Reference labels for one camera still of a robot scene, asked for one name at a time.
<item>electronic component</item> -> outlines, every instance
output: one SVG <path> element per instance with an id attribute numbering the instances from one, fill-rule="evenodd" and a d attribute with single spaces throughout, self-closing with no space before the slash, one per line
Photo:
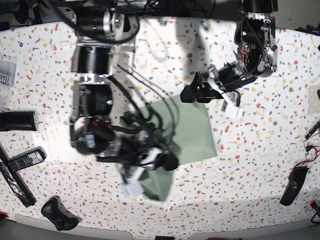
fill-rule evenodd
<path id="1" fill-rule="evenodd" d="M 21 169 L 40 164 L 45 159 L 45 152 L 40 147 L 37 147 L 11 158 L 8 163 L 12 171 L 17 172 Z"/>
<path id="2" fill-rule="evenodd" d="M 41 213 L 54 224 L 59 232 L 72 230 L 79 223 L 77 218 L 67 217 L 63 214 L 59 209 L 58 200 L 55 197 L 51 198 L 43 205 Z"/>

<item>game controller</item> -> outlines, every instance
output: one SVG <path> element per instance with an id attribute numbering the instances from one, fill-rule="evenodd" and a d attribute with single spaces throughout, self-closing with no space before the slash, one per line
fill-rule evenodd
<path id="1" fill-rule="evenodd" d="M 67 217 L 62 213 L 56 198 L 51 198 L 47 201 L 42 207 L 41 213 L 54 224 L 59 232 L 74 229 L 79 223 L 77 218 Z"/>

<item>black remote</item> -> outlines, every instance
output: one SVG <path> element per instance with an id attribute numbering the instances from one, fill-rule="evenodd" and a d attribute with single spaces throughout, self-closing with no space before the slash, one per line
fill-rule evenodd
<path id="1" fill-rule="evenodd" d="M 45 159 L 45 152 L 40 147 L 37 147 L 11 158 L 8 163 L 12 171 L 17 172 L 21 169 L 40 164 Z"/>

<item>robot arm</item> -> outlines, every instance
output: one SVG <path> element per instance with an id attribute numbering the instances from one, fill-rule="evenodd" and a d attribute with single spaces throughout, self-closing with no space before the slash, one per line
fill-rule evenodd
<path id="1" fill-rule="evenodd" d="M 209 103 L 212 99 L 224 98 L 229 105 L 232 103 L 238 108 L 231 106 L 230 114 L 227 107 L 227 117 L 230 118 L 241 115 L 239 106 L 236 106 L 240 96 L 234 100 L 232 93 L 277 70 L 276 25 L 275 18 L 271 16 L 278 10 L 277 0 L 239 0 L 239 10 L 243 13 L 243 22 L 238 24 L 234 37 L 238 45 L 237 60 L 225 64 L 220 70 L 211 64 L 206 72 L 197 72 L 192 83 L 180 95 L 184 103 Z"/>
<path id="2" fill-rule="evenodd" d="M 86 6 L 64 3 L 74 11 L 73 22 L 64 21 L 77 35 L 71 63 L 71 72 L 77 80 L 73 85 L 69 119 L 70 143 L 79 153 L 94 155 L 98 162 L 120 164 L 125 193 L 138 195 L 143 192 L 139 184 L 143 171 L 158 167 L 174 170 L 178 159 L 167 143 L 155 136 L 153 124 L 144 119 L 128 91 L 113 76 L 120 44 L 134 38 L 139 22 L 134 34 L 123 39 L 124 15 L 117 11 L 113 1 L 101 3 L 97 5 L 96 1 Z M 134 128 L 112 125 L 109 117 L 114 104 L 111 83 L 134 106 L 136 112 L 130 119 L 130 126 Z"/>

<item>cable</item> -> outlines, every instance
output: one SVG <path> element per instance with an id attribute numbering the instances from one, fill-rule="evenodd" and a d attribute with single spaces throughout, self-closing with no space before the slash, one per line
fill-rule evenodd
<path id="1" fill-rule="evenodd" d="M 144 13 L 145 13 L 145 11 L 146 11 L 146 9 L 147 9 L 147 6 L 150 4 L 150 0 L 146 0 L 146 2 L 145 2 L 145 5 L 144 5 L 144 8 L 143 8 L 143 10 L 142 10 L 142 13 L 140 14 L 140 16 L 142 16 Z"/>
<path id="2" fill-rule="evenodd" d="M 209 15 L 209 19 L 212 17 L 212 15 L 214 14 L 215 12 L 215 9 L 216 9 L 216 0 L 214 0 L 214 5 L 213 5 L 213 8 L 212 8 L 212 11 L 210 12 L 210 15 Z"/>
<path id="3" fill-rule="evenodd" d="M 194 0 L 193 9 L 195 9 L 195 8 L 196 8 L 196 5 L 197 5 L 197 0 Z"/>
<path id="4" fill-rule="evenodd" d="M 144 81 L 148 82 L 151 86 L 155 86 L 157 89 L 159 89 L 160 91 L 162 91 L 163 93 L 165 93 L 165 95 L 167 95 L 168 97 L 170 97 L 170 94 L 164 90 L 162 87 L 158 86 L 157 84 L 155 84 L 154 82 L 151 82 L 150 80 L 146 79 L 145 77 L 143 77 L 140 73 L 138 73 L 137 71 L 135 71 L 134 69 L 132 69 L 131 67 L 129 67 L 131 69 L 131 71 L 135 74 L 137 74 L 140 78 L 142 78 Z M 172 104 L 174 105 L 175 109 L 176 109 L 176 113 L 177 113 L 177 119 L 175 124 L 178 125 L 179 121 L 180 121 L 180 110 L 177 106 L 177 104 L 175 103 L 175 101 L 170 97 L 169 98 L 170 101 L 172 102 Z"/>
<path id="5" fill-rule="evenodd" d="M 34 25 L 36 25 L 36 22 L 35 22 L 31 17 L 28 17 L 28 19 L 29 19 Z"/>
<path id="6" fill-rule="evenodd" d="M 146 120 L 143 117 L 141 110 L 139 109 L 139 107 L 137 106 L 135 101 L 130 96 L 130 93 L 113 76 L 108 76 L 107 79 L 110 80 L 110 82 L 112 82 L 114 85 L 116 85 L 116 87 L 124 94 L 124 96 L 128 99 L 128 101 L 133 105 L 133 107 L 137 113 L 138 123 L 143 127 L 143 129 L 148 133 L 148 135 L 150 137 L 150 142 L 148 142 L 149 145 L 154 145 L 156 143 L 156 141 L 155 141 L 156 138 L 155 138 L 154 132 L 149 128 Z"/>
<path id="7" fill-rule="evenodd" d="M 32 26 L 32 25 L 10 25 L 9 28 L 13 28 L 13 27 L 28 27 L 28 26 Z"/>
<path id="8" fill-rule="evenodd" d="M 125 0 L 125 2 L 132 7 L 131 3 L 128 0 Z M 137 28 L 136 30 L 127 38 L 121 39 L 121 40 L 110 40 L 110 39 L 106 39 L 103 37 L 99 37 L 95 34 L 92 34 L 86 30 L 84 30 L 82 27 L 79 27 L 78 25 L 74 24 L 73 22 L 71 22 L 71 20 L 69 18 L 67 18 L 59 9 L 58 7 L 53 3 L 53 0 L 47 0 L 47 3 L 49 4 L 49 6 L 52 8 L 52 10 L 54 11 L 54 13 L 65 23 L 67 24 L 69 27 L 71 27 L 72 29 L 74 29 L 76 32 L 78 32 L 79 34 L 83 35 L 83 36 L 87 36 L 88 38 L 91 38 L 93 40 L 96 40 L 98 42 L 104 43 L 104 44 L 124 44 L 127 43 L 129 41 L 131 41 L 132 39 L 134 39 L 136 37 L 136 35 L 138 34 L 139 30 L 140 30 L 140 22 L 137 16 L 135 16 L 135 19 L 137 21 Z"/>
<path id="9" fill-rule="evenodd" d="M 312 147 L 312 149 L 313 149 L 314 152 L 315 152 L 314 158 L 313 158 L 313 159 L 307 159 L 307 154 L 306 154 L 306 155 L 305 155 L 305 161 L 301 161 L 301 162 L 297 163 L 297 164 L 292 168 L 292 170 L 291 170 L 291 172 L 290 172 L 290 174 L 289 174 L 289 178 L 291 177 L 292 173 L 294 172 L 294 170 L 295 170 L 297 167 L 299 167 L 299 166 L 302 165 L 302 164 L 312 163 L 313 161 L 315 161 L 315 160 L 319 157 L 319 155 L 318 155 L 319 151 L 318 151 L 314 146 Z"/>
<path id="10" fill-rule="evenodd" d="M 129 3 L 134 3 L 134 2 L 138 2 L 139 0 L 132 0 L 132 1 L 129 1 Z M 119 1 L 117 0 L 118 3 L 127 3 L 126 1 Z"/>
<path id="11" fill-rule="evenodd" d="M 141 132 L 141 127 L 136 127 L 136 128 L 125 128 L 125 127 L 121 127 L 121 126 L 111 126 L 112 130 L 117 131 L 117 132 L 121 132 L 124 134 L 131 134 L 131 135 L 135 135 L 139 132 Z"/>
<path id="12" fill-rule="evenodd" d="M 207 19 L 208 18 L 208 16 L 207 16 L 207 10 L 205 10 L 196 0 L 190 0 L 191 2 L 193 2 L 194 4 L 196 4 L 201 10 L 202 10 L 202 12 L 204 13 L 204 15 L 205 15 L 205 18 Z"/>
<path id="13" fill-rule="evenodd" d="M 258 37 L 258 35 L 256 34 L 256 32 L 254 31 L 254 29 L 252 28 L 252 26 L 250 25 L 248 19 L 246 18 L 246 16 L 244 15 L 243 16 L 243 20 L 244 22 L 248 25 L 250 31 L 253 33 L 254 37 L 256 38 L 257 42 L 258 42 L 258 45 L 260 47 L 260 50 L 261 50 L 261 54 L 260 54 L 260 57 L 259 57 L 259 60 L 256 62 L 256 64 L 254 65 L 254 67 L 247 73 L 245 74 L 244 76 L 240 77 L 240 79 L 245 79 L 246 77 L 250 76 L 259 66 L 260 64 L 260 61 L 262 59 L 262 56 L 264 54 L 264 49 L 263 49 L 263 44 L 261 43 L 260 41 L 260 38 Z"/>
<path id="14" fill-rule="evenodd" d="M 236 100 L 236 106 L 239 107 L 240 106 L 240 102 L 241 102 L 241 94 L 240 92 L 238 92 L 237 90 L 233 91 L 234 93 L 238 94 L 238 99 Z"/>
<path id="15" fill-rule="evenodd" d="M 167 103 L 166 99 L 161 96 L 154 88 L 152 88 L 151 86 L 147 85 L 145 82 L 141 81 L 140 79 L 138 79 L 137 77 L 135 77 L 131 72 L 125 70 L 122 66 L 120 66 L 118 64 L 118 67 L 126 72 L 127 74 L 129 74 L 130 76 L 132 76 L 134 79 L 136 79 L 139 83 L 145 85 L 147 88 L 151 89 L 155 94 L 157 94 L 162 100 L 163 100 L 163 103 L 165 104 L 165 106 L 167 107 L 168 111 L 169 111 L 169 114 L 170 114 L 170 117 L 171 117 L 171 120 L 172 120 L 172 131 L 171 131 L 171 135 L 170 135 L 170 140 L 169 140 L 169 145 L 172 143 L 173 141 L 173 137 L 175 135 L 175 130 L 176 130 L 176 121 L 175 121 L 175 116 L 174 116 L 174 113 L 171 109 L 171 107 L 169 106 L 169 104 Z"/>

